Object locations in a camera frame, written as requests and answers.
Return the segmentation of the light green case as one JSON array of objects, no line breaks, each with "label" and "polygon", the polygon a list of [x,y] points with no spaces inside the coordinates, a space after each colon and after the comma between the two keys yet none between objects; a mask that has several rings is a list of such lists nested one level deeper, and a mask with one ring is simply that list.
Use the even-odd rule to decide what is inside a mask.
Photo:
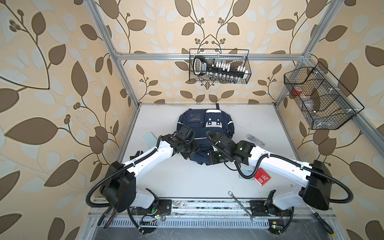
[{"label": "light green case", "polygon": [[157,145],[158,138],[152,132],[143,135],[143,139],[150,149]]}]

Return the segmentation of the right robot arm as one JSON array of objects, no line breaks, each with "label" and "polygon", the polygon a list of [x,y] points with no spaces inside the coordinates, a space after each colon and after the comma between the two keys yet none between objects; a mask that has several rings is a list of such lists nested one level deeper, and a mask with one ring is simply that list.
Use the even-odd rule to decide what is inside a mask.
[{"label": "right robot arm", "polygon": [[270,216],[283,216],[286,210],[294,213],[297,206],[307,205],[310,209],[327,211],[331,203],[347,204],[354,199],[353,192],[341,181],[333,178],[324,163],[312,164],[292,160],[247,141],[235,143],[226,135],[208,131],[210,153],[213,164],[234,163],[243,179],[254,179],[257,174],[264,176],[268,170],[294,183],[289,188],[270,191],[267,199],[255,210]]}]

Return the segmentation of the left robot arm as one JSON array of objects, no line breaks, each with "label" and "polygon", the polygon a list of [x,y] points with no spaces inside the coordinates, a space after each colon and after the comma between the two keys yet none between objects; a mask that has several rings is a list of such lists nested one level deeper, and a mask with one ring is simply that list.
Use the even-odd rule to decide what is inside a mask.
[{"label": "left robot arm", "polygon": [[181,154],[189,159],[200,150],[194,139],[195,131],[182,126],[178,131],[159,136],[153,148],[125,162],[114,162],[108,168],[107,175],[93,186],[86,196],[86,204],[91,208],[106,208],[99,218],[98,225],[108,228],[117,213],[129,211],[131,208],[151,210],[150,216],[159,214],[159,197],[150,189],[146,192],[137,190],[138,181],[153,167],[174,156]]}]

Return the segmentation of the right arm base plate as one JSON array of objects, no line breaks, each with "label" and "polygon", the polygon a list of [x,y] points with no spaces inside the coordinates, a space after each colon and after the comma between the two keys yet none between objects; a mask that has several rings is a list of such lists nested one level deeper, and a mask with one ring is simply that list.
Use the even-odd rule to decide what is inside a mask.
[{"label": "right arm base plate", "polygon": [[250,210],[253,217],[290,217],[292,211],[290,208],[287,210],[280,210],[272,204],[266,204],[266,201],[262,200],[251,200]]}]

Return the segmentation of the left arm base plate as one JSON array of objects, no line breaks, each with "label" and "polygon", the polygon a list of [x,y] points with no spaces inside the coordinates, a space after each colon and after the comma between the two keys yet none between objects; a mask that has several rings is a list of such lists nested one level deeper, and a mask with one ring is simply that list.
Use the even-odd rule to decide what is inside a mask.
[{"label": "left arm base plate", "polygon": [[138,215],[141,216],[168,216],[172,211],[171,199],[159,199],[152,203],[148,209],[138,210]]}]

